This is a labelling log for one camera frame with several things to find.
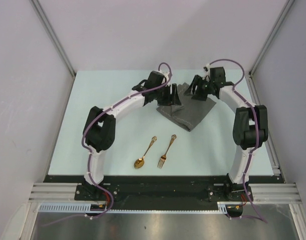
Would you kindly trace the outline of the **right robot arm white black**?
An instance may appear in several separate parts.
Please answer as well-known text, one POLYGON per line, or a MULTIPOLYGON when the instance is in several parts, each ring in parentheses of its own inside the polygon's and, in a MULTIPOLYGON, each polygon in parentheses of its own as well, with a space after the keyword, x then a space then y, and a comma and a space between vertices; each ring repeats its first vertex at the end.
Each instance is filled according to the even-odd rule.
POLYGON ((223 67, 204 67, 205 76, 195 75, 184 93, 193 100, 205 101, 209 95, 217 97, 234 112, 232 136, 236 152, 230 172, 223 186, 223 194, 230 201, 252 201, 249 170, 253 155, 268 139, 267 108, 255 105, 240 94, 236 85, 226 80, 223 67))

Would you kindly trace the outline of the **gold fork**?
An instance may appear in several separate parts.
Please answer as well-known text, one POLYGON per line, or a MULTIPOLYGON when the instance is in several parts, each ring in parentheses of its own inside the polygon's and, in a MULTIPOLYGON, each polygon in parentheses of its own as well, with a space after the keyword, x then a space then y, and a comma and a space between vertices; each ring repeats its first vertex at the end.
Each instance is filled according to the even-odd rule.
POLYGON ((172 146, 172 144, 174 143, 174 141, 176 140, 176 138, 177 138, 177 135, 172 135, 171 136, 171 140, 170 140, 170 142, 169 142, 169 145, 168 145, 168 148, 167 148, 167 150, 166 150, 166 152, 164 153, 164 155, 162 155, 161 157, 160 157, 160 159, 159 159, 159 162, 158 162, 158 165, 157 165, 157 167, 159 168, 159 169, 162 169, 163 168, 163 165, 165 164, 165 162, 166 162, 166 159, 167 159, 167 153, 169 152, 169 149, 170 149, 170 147, 172 146))

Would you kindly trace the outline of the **grey cloth napkin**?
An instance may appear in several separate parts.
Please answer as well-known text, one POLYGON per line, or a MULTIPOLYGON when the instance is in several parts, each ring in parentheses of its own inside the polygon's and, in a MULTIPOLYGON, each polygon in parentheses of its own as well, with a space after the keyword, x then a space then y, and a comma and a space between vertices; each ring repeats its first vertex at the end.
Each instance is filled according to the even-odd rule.
POLYGON ((171 122, 190 132, 202 122, 216 102, 210 98, 206 101, 193 100, 191 96, 184 95, 188 87, 187 83, 177 86, 181 105, 159 106, 156 110, 171 122))

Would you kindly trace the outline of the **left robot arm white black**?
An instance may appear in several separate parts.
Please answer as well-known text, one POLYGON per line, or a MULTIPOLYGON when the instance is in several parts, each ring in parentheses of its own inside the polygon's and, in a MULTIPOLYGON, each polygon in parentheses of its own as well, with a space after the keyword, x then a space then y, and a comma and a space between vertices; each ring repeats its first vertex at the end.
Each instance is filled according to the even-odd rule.
POLYGON ((99 184, 104 179, 105 155, 115 141, 117 122, 152 101, 162 106, 181 104, 176 84, 170 84, 171 78, 170 70, 153 70, 123 99, 106 108, 94 106, 90 109, 81 143, 89 155, 84 179, 88 183, 85 193, 91 199, 97 200, 103 194, 103 187, 99 184))

